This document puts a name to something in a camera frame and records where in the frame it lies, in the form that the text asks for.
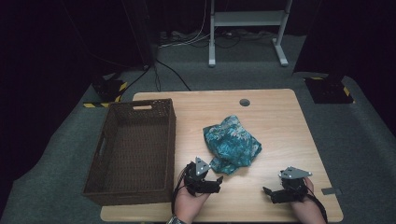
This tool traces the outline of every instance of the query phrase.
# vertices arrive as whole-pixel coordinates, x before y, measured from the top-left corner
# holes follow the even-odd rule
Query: table top
[[[296,221],[288,203],[273,204],[262,190],[282,189],[278,174],[288,166],[311,172],[314,193],[329,221],[343,219],[336,196],[321,192],[332,185],[292,90],[140,92],[134,96],[134,100],[165,98],[173,100],[177,116],[175,184],[195,157],[206,162],[214,158],[205,144],[204,127],[236,115],[262,143],[262,152],[251,166],[224,175],[220,192],[210,195],[195,222]],[[240,105],[241,100],[248,100],[249,106]],[[206,180],[221,175],[209,171]],[[170,203],[103,206],[101,212],[104,221],[165,222],[170,216]]]

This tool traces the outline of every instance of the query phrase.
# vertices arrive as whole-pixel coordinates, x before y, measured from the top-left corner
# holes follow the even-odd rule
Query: shelf leg
[[[282,16],[280,26],[279,26],[279,31],[277,33],[277,38],[273,39],[273,44],[276,50],[277,57],[279,58],[280,65],[283,67],[286,67],[289,65],[288,60],[286,59],[285,53],[283,52],[282,47],[280,46],[280,43],[282,42],[283,38],[283,33],[285,33],[285,28],[286,28],[286,23],[288,22],[289,14],[290,14],[290,8],[291,8],[291,3],[292,0],[288,0],[286,3],[286,8],[285,8],[285,13]]]
[[[209,67],[216,66],[215,53],[215,0],[212,0],[210,7],[210,40],[209,40]]]

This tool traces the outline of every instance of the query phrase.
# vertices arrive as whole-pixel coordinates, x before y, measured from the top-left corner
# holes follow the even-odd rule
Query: brown basket
[[[171,202],[175,138],[171,99],[110,104],[83,195],[100,205]]]

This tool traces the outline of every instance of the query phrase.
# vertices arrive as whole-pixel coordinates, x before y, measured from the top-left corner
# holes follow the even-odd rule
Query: black cable
[[[173,191],[173,194],[172,194],[172,202],[171,202],[172,214],[175,213],[175,202],[176,202],[176,197],[177,197],[178,191],[181,190],[181,189],[184,187],[184,186],[183,186],[183,187],[180,188],[179,186],[180,186],[180,184],[181,184],[181,181],[184,179],[184,176],[186,176],[186,170],[187,170],[187,168],[188,168],[189,166],[191,166],[191,165],[188,164],[188,165],[181,171],[180,179],[178,180],[177,185],[176,185],[176,187],[175,187],[175,189],[174,189],[174,191]]]
[[[231,46],[224,47],[224,46],[219,45],[219,44],[216,44],[216,43],[215,43],[215,45],[216,45],[216,47],[219,47],[219,48],[221,48],[221,49],[230,49],[230,48],[232,48],[232,47],[235,47],[237,44],[239,44],[239,42],[241,41],[241,37],[240,37],[240,36],[234,36],[234,37],[232,37],[232,38],[228,38],[228,39],[234,39],[234,38],[236,38],[236,37],[237,37],[238,39],[237,39],[236,42],[233,43]]]
[[[162,62],[160,62],[158,59],[156,59],[156,61],[157,61],[157,63],[162,64],[163,66],[169,68],[172,72],[174,72],[174,73],[178,76],[178,78],[180,78],[180,80],[183,82],[184,86],[185,86],[189,91],[191,91],[190,87],[186,84],[186,82],[185,82],[185,81],[183,80],[183,78],[178,74],[177,71],[175,71],[173,68],[169,67],[168,65],[166,65],[166,64],[164,64],[164,63],[162,63]]]
[[[197,45],[193,45],[193,44],[189,44],[189,46],[192,46],[192,47],[195,47],[195,48],[198,48],[198,49],[200,49],[200,48],[206,48],[207,46],[209,46],[209,41],[206,40],[206,44],[204,44],[204,45],[202,45],[202,46],[197,46]]]
[[[167,44],[172,45],[172,43],[174,43],[174,45],[182,44],[184,42],[190,42],[190,41],[194,40],[195,38],[197,38],[196,35],[188,35],[186,37],[181,37],[180,35],[172,35],[171,38],[166,38],[166,39],[164,38],[163,39],[164,43],[161,43],[161,45],[167,45]]]
[[[242,41],[257,41],[261,40],[264,38],[272,38],[274,35],[273,34],[260,34],[256,38],[241,38]]]
[[[323,216],[323,219],[326,221],[326,223],[328,223],[326,208],[323,206],[320,200],[315,196],[314,192],[312,192],[312,190],[309,187],[307,186],[305,187],[312,193],[312,195],[306,194],[306,197],[308,197],[310,200],[312,200],[312,202],[314,202],[318,206],[320,213]]]
[[[157,67],[155,65],[154,65],[154,72],[155,72],[155,88],[157,88],[157,91],[161,91],[160,76],[158,75]]]
[[[148,69],[142,74],[140,75],[135,81],[133,81],[131,84],[129,84],[125,89],[123,89],[122,91],[120,91],[120,98],[122,97],[122,95],[132,86],[134,85],[142,76],[144,76],[150,69],[151,65],[148,66]]]

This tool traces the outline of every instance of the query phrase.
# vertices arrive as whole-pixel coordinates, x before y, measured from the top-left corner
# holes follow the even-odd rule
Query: white shelf
[[[280,25],[284,11],[216,12],[215,26]]]

